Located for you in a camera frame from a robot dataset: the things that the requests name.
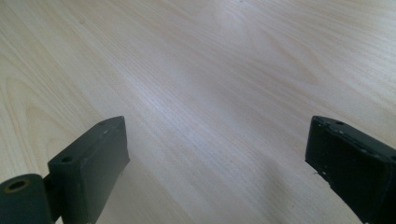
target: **light wood surface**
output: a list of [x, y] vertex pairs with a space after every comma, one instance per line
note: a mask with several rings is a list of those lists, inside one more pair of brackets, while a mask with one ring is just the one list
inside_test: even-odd
[[360, 223], [310, 119], [396, 147], [395, 75], [391, 0], [0, 0], [0, 181], [123, 115], [98, 223]]

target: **tabletop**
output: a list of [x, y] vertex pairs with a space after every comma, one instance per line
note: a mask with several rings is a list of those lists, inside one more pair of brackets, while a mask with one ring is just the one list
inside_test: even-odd
[[0, 181], [124, 116], [97, 223], [361, 223], [309, 124], [396, 147], [395, 75], [395, 1], [0, 0]]

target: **dark gray bracket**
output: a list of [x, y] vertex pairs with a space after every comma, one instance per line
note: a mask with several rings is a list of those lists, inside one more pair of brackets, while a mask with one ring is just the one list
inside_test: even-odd
[[104, 120], [48, 162], [49, 175], [0, 185], [0, 222], [95, 223], [129, 162], [123, 117]]
[[313, 117], [305, 161], [363, 223], [396, 223], [396, 150], [335, 119]]

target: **round hole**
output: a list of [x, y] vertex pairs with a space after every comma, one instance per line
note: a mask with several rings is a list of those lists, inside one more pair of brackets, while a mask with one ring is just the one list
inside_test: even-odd
[[20, 191], [21, 189], [26, 188], [29, 184], [30, 184], [30, 181], [28, 179], [15, 180], [6, 186], [5, 192], [6, 193], [14, 193], [14, 192]]
[[73, 159], [71, 157], [65, 157], [65, 158], [62, 159], [62, 162], [70, 162], [72, 160]]

